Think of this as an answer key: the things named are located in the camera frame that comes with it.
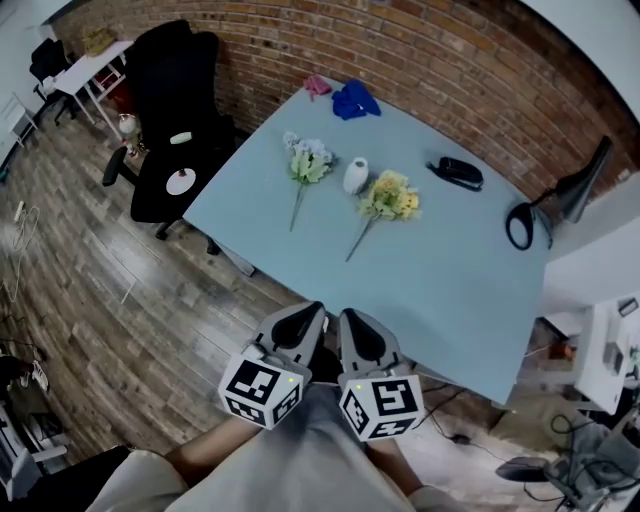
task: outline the black stapler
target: black stapler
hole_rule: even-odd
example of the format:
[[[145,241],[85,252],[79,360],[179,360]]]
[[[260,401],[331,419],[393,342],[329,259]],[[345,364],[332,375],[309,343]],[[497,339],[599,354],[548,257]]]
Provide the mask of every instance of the black stapler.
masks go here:
[[[480,192],[480,190],[482,190],[482,185],[484,184],[482,173],[471,164],[454,158],[443,157],[440,159],[438,167],[435,167],[431,162],[427,163],[427,167],[431,169],[436,176],[449,183],[473,192]]]

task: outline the red brick wall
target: red brick wall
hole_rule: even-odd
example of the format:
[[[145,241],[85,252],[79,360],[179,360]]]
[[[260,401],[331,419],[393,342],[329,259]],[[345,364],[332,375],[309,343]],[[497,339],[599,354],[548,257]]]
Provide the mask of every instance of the red brick wall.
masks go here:
[[[616,150],[598,194],[640,162],[638,123],[613,87],[516,0],[84,0],[53,25],[82,54],[85,29],[135,38],[177,18],[220,37],[217,102],[247,131],[320,73],[359,78],[529,197],[581,168],[603,134]]]

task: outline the white round sticker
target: white round sticker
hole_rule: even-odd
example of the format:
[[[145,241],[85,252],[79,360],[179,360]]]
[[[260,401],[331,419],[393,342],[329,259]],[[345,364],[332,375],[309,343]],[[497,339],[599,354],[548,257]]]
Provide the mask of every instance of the white round sticker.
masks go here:
[[[180,169],[167,181],[167,192],[172,196],[179,196],[189,190],[195,182],[196,173],[193,169]]]

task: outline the blue cloth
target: blue cloth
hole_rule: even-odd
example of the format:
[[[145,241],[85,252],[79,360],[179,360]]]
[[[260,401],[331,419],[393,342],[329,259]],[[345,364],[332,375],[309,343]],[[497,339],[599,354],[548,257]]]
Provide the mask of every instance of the blue cloth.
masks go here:
[[[333,93],[331,99],[333,113],[345,121],[367,114],[381,114],[376,100],[360,80],[349,80],[341,91]]]

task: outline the wooden floor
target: wooden floor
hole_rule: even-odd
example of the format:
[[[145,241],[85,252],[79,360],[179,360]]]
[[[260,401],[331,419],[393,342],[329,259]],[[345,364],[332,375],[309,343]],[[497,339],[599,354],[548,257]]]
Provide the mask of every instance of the wooden floor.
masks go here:
[[[70,438],[69,462],[119,443],[164,453],[221,421],[216,385],[229,355],[264,316],[301,299],[260,272],[247,278],[226,257],[207,255],[206,239],[186,223],[176,224],[165,242],[156,240],[156,226],[129,217],[132,186],[122,179],[109,188],[100,183],[119,145],[105,123],[93,126],[79,113],[75,121],[63,116],[56,129],[53,113],[43,116],[0,186],[5,249],[19,201],[41,211],[17,300],[0,294],[4,315],[11,315],[0,337],[46,351],[47,400]],[[1,260],[13,292],[17,255]],[[28,347],[9,348],[31,358]],[[425,395],[427,404],[443,393],[450,391]],[[486,426],[493,411],[469,393],[444,412],[465,418],[456,427],[473,427]],[[521,453],[483,430],[473,430],[481,436],[474,441],[499,457]],[[494,474],[500,463],[494,456],[462,451],[429,422],[402,446],[425,481],[448,488],[469,510],[555,506],[530,501],[521,484]]]

